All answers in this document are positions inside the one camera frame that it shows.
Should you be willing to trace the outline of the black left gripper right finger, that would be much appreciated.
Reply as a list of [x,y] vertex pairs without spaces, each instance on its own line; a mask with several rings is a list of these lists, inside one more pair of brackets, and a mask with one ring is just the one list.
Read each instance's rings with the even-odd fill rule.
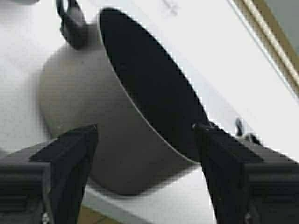
[[298,223],[298,162],[213,123],[193,129],[217,223]]

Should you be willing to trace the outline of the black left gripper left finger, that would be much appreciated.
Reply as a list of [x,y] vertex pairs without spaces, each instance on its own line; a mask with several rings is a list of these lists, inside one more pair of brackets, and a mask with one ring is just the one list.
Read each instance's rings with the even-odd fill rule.
[[92,124],[3,156],[1,223],[77,223],[97,144]]

